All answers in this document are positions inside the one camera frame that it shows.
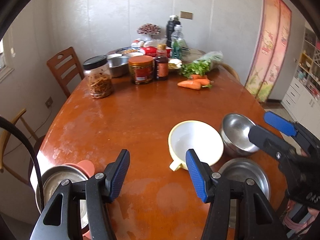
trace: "blue gripper pad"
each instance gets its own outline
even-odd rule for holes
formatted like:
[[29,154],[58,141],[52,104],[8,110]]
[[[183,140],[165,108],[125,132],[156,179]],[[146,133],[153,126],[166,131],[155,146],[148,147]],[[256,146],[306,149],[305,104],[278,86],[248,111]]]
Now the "blue gripper pad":
[[201,198],[203,203],[206,203],[208,195],[206,192],[205,180],[201,172],[201,168],[203,168],[203,166],[194,149],[187,150],[186,163],[197,196]]
[[127,150],[122,150],[106,178],[106,180],[110,181],[109,197],[112,201],[115,200],[120,194],[124,178],[127,175],[129,164],[130,153]]
[[266,112],[263,116],[263,119],[267,124],[284,133],[286,136],[297,135],[297,131],[291,122],[287,121],[286,119],[283,119],[282,117],[273,112]]

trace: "water bottle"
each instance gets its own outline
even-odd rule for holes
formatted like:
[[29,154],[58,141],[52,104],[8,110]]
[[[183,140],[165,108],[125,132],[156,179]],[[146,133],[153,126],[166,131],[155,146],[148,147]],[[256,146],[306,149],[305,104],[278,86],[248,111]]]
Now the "water bottle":
[[182,47],[184,45],[183,35],[181,33],[181,25],[176,25],[174,27],[174,32],[171,35],[171,58],[182,58]]
[[171,35],[174,32],[174,27],[176,25],[180,25],[181,23],[179,22],[179,16],[177,15],[170,15],[170,20],[167,23],[166,26],[166,38],[167,38],[167,46],[171,47]]

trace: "white cabinet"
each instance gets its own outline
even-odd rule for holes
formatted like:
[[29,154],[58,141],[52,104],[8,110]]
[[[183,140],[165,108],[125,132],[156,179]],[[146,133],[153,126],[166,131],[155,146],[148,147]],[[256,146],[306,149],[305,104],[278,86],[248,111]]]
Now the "white cabinet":
[[312,99],[300,123],[316,137],[320,138],[320,106],[317,101]]
[[313,96],[305,87],[301,92],[302,94],[300,95],[299,99],[295,103],[294,107],[290,110],[297,122],[301,122],[306,113],[311,109],[311,104],[314,100]]
[[320,139],[319,102],[296,78],[293,78],[281,103],[295,121]]

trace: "carrot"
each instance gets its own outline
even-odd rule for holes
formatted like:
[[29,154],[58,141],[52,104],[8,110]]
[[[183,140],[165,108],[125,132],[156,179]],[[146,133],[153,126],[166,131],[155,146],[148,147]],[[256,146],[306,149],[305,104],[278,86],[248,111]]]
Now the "carrot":
[[191,75],[190,78],[193,79],[193,80],[196,80],[196,79],[208,79],[207,75],[200,76],[200,75],[196,75],[196,74]]
[[209,79],[196,79],[195,82],[199,82],[202,86],[207,86],[211,84],[211,81]]
[[195,89],[195,90],[200,90],[201,89],[201,83],[200,82],[196,82],[195,80],[185,80],[185,81],[181,81],[178,83],[179,87],[183,87],[183,88],[191,88],[191,89]]

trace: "orange jar lid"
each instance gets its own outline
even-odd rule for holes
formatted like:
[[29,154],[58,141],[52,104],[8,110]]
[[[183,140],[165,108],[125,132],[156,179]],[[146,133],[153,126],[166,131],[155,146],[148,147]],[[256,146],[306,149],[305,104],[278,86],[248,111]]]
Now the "orange jar lid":
[[135,56],[135,57],[129,58],[128,63],[131,66],[141,66],[141,65],[151,64],[152,61],[153,61],[153,57],[143,55],[143,56]]

